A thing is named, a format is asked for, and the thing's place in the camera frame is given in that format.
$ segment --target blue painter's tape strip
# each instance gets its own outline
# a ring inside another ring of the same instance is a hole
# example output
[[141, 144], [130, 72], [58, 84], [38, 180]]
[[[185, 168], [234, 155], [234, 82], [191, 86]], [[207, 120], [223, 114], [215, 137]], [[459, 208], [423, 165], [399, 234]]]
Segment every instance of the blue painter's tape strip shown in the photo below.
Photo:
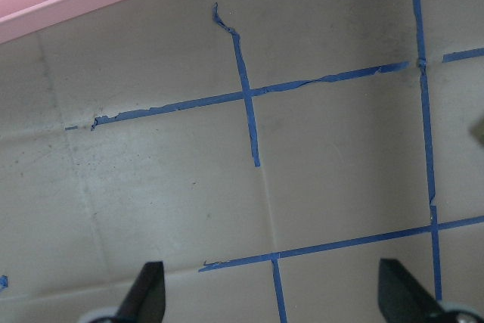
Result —
[[348, 79], [358, 79], [361, 77], [373, 76], [377, 73], [398, 72], [400, 70], [404, 70], [405, 68], [408, 68], [409, 64], [410, 63], [408, 61], [399, 62], [397, 64], [384, 64], [381, 66], [369, 67], [361, 70], [338, 73], [337, 75], [322, 76], [319, 79], [307, 79], [307, 80], [301, 80], [301, 81], [285, 82], [277, 85], [270, 85], [266, 87], [261, 87], [260, 89], [254, 89], [251, 92], [252, 92], [252, 96], [260, 96], [260, 95], [267, 94], [269, 92], [283, 92], [287, 90], [294, 90], [304, 85], [310, 85], [312, 83], [317, 83], [317, 82], [338, 82], [338, 81], [345, 81]]
[[442, 300], [442, 272], [440, 269], [440, 244], [439, 244], [439, 220], [437, 216], [437, 206], [430, 206], [432, 216], [432, 255], [433, 255], [433, 283], [437, 300]]
[[206, 264], [204, 268], [199, 270], [199, 272], [206, 272], [209, 270], [253, 264], [255, 262], [264, 262], [264, 261], [269, 261], [273, 259], [282, 259], [285, 257], [307, 255], [309, 253], [320, 253], [322, 251], [370, 244], [372, 242], [386, 241], [386, 240], [392, 240], [396, 238], [406, 238], [408, 236], [413, 236], [416, 234], [424, 234], [428, 232], [430, 232], [430, 226], [410, 228], [408, 230], [388, 232], [386, 234], [375, 234], [375, 235], [367, 236], [363, 238], [353, 238], [351, 240], [330, 242], [328, 244], [321, 244], [321, 245], [315, 245], [315, 246], [309, 246], [309, 247], [302, 247], [300, 249], [286, 250], [286, 251], [281, 251], [280, 253], [267, 253], [265, 255], [245, 257], [242, 259], [235, 259], [227, 262], [215, 262], [212, 264]]
[[422, 101], [422, 120], [423, 120], [423, 139], [425, 142], [425, 161], [427, 164], [427, 189], [429, 202], [433, 203], [436, 196], [436, 180], [433, 171], [433, 143], [432, 143], [432, 123], [430, 120], [430, 98], [427, 74], [422, 72], [420, 75], [420, 97]]
[[254, 113], [254, 105], [252, 102], [252, 94], [250, 91], [249, 77], [247, 76], [247, 68], [245, 66], [244, 58], [242, 57], [242, 49], [240, 47], [240, 35], [233, 28], [230, 28], [224, 24], [217, 10], [218, 5], [217, 3], [215, 3], [215, 6], [213, 7], [213, 20], [218, 25], [220, 25], [221, 28], [223, 28], [225, 31], [229, 32], [232, 35], [235, 59], [237, 61], [237, 69], [239, 71], [240, 83], [242, 84], [242, 93], [244, 94], [245, 109], [247, 112], [247, 125], [249, 126], [250, 135], [250, 149], [252, 151], [254, 164], [256, 166], [260, 166], [256, 115]]
[[420, 0], [412, 0], [414, 4], [414, 14], [417, 23], [417, 51], [419, 66], [425, 67], [427, 63], [425, 55], [425, 40], [424, 40], [424, 19], [422, 17], [422, 5]]
[[279, 271], [279, 262], [277, 259], [272, 260], [272, 276], [274, 277], [275, 296], [278, 301], [279, 319], [281, 323], [287, 323], [286, 304], [284, 303], [281, 272]]
[[8, 277], [5, 275], [0, 276], [0, 291], [8, 288]]
[[484, 48], [470, 49], [469, 51], [454, 52], [444, 54], [443, 63], [465, 60], [466, 58], [474, 58], [484, 56]]
[[472, 217], [470, 219], [459, 219], [458, 221], [439, 223], [439, 230], [449, 230], [450, 228], [464, 227], [484, 223], [484, 216]]
[[233, 92], [231, 94], [224, 94], [219, 96], [212, 96], [209, 98], [201, 98], [198, 100], [178, 102], [175, 104], [169, 104], [162, 107], [152, 107], [147, 110], [125, 111], [124, 113], [119, 113], [118, 115], [113, 117], [99, 116], [94, 119], [94, 123], [91, 126], [91, 130], [94, 130], [96, 126], [115, 123], [117, 121], [137, 119], [139, 117], [159, 115], [161, 113], [172, 113], [174, 111], [191, 109], [193, 107], [201, 107], [201, 106], [208, 106], [213, 104], [221, 104], [224, 102], [230, 102], [235, 100], [242, 100], [243, 98], [244, 96], [242, 95], [242, 92]]

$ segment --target floor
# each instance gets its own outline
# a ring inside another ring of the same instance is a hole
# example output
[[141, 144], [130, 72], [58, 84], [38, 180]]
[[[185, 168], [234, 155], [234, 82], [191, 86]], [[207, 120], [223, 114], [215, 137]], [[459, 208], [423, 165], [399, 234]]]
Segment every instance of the floor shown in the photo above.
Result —
[[0, 45], [0, 321], [116, 306], [158, 259], [167, 323], [383, 322], [381, 257], [484, 312], [483, 21], [126, 0]]

